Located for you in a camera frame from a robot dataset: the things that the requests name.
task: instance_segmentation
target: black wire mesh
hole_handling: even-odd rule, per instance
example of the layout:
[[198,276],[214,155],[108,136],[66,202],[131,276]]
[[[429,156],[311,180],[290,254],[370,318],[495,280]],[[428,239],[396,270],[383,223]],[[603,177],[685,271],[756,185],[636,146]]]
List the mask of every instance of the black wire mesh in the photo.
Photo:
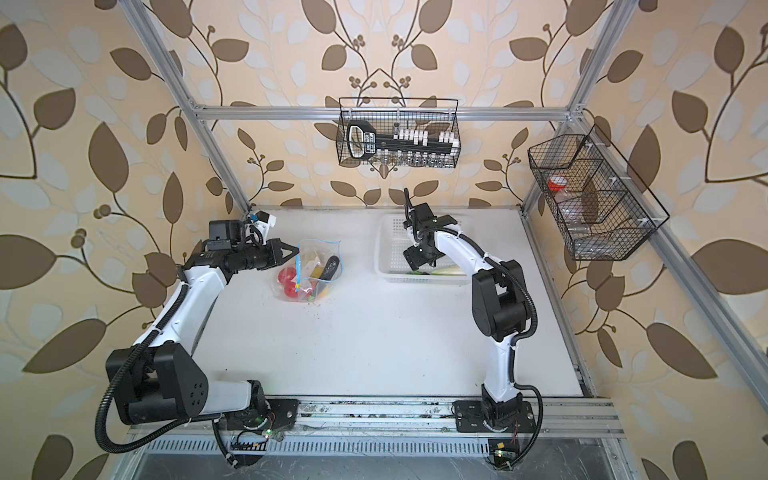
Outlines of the black wire mesh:
[[456,111],[448,98],[339,99],[336,152],[343,167],[454,168],[461,153]]
[[574,260],[626,260],[669,218],[660,202],[661,216],[641,206],[625,184],[640,177],[618,174],[600,142],[593,127],[587,135],[560,135],[528,149],[531,171]]

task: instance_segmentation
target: white tabletop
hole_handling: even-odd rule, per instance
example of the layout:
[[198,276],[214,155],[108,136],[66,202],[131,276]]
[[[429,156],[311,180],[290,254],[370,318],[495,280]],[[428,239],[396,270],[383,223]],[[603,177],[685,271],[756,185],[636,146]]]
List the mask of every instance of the white tabletop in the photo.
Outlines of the white tabletop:
[[[235,275],[194,352],[209,379],[260,380],[268,395],[479,396],[489,347],[472,319],[472,286],[388,283],[374,272],[379,220],[398,211],[269,211],[270,238],[341,240],[343,274],[316,305],[277,300],[275,269]],[[518,212],[435,213],[471,217],[481,248],[523,267],[539,326],[518,344],[517,380],[544,396],[581,396]]]

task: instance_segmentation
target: white plastic basket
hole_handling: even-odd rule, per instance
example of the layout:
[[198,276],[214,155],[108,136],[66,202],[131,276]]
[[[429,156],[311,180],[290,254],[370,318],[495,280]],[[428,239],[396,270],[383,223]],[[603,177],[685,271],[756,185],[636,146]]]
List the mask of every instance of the white plastic basket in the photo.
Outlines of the white plastic basket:
[[[462,231],[472,236],[472,221],[466,217],[453,216]],[[405,215],[384,215],[379,222],[379,230],[376,234],[376,247],[373,254],[373,268],[376,273],[388,282],[394,283],[432,283],[435,285],[465,285],[471,277],[466,275],[415,275],[411,267],[402,255],[413,241],[408,237],[402,223],[406,221]],[[438,268],[454,266],[455,263],[449,257],[437,260],[437,266],[422,265],[421,272],[431,272]]]

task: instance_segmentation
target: plastic bag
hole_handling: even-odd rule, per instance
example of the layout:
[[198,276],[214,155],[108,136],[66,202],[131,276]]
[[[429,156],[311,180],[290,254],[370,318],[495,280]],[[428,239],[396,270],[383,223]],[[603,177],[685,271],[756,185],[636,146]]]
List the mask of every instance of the plastic bag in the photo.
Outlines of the plastic bag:
[[301,240],[299,254],[273,276],[272,291],[287,302],[314,303],[330,293],[342,274],[339,242]]

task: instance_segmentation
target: wire basket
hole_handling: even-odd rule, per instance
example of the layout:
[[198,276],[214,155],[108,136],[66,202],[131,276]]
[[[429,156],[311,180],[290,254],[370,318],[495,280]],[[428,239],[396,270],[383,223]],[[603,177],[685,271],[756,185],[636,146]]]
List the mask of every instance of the wire basket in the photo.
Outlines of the wire basket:
[[[574,260],[626,260],[669,219],[628,162],[627,172],[617,173],[606,161],[598,147],[603,138],[593,127],[586,135],[560,135],[528,149],[531,171]],[[644,208],[628,182],[649,193],[663,213]]]
[[339,164],[454,168],[462,149],[457,109],[448,98],[342,97]]

